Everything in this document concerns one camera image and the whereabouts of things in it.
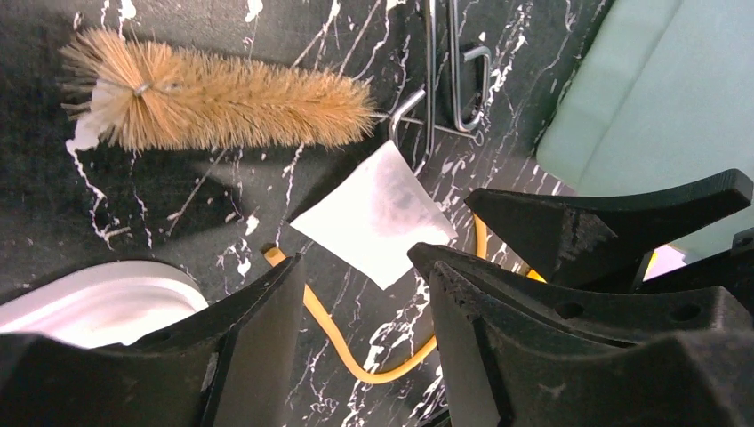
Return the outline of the small white packet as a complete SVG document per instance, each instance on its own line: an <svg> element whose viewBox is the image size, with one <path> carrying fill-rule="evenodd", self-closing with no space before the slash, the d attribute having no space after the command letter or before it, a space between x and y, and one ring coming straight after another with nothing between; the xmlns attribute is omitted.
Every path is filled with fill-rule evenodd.
<svg viewBox="0 0 754 427"><path fill-rule="evenodd" d="M414 245L458 237L392 140L291 226L382 290L413 267L407 252Z"/></svg>

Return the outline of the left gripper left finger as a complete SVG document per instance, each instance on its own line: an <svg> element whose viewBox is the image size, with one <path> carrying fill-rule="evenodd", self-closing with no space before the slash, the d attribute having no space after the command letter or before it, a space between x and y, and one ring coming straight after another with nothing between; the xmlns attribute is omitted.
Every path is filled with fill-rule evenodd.
<svg viewBox="0 0 754 427"><path fill-rule="evenodd" d="M4 426L279 426L301 321L295 255L136 343L1 338Z"/></svg>

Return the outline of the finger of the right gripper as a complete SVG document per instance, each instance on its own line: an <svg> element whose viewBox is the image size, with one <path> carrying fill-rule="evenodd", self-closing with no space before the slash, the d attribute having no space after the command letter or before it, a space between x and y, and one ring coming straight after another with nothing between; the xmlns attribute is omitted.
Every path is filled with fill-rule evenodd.
<svg viewBox="0 0 754 427"><path fill-rule="evenodd" d="M472 213L547 282L582 287L750 206L753 182L728 169L699 181L619 197L475 189Z"/></svg>

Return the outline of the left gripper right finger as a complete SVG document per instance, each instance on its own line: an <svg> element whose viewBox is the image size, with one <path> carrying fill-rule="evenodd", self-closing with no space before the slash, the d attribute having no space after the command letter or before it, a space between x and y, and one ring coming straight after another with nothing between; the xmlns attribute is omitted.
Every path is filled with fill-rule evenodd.
<svg viewBox="0 0 754 427"><path fill-rule="evenodd" d="M606 294L447 246L408 253L430 288L445 426L750 426L753 328L725 288Z"/></svg>

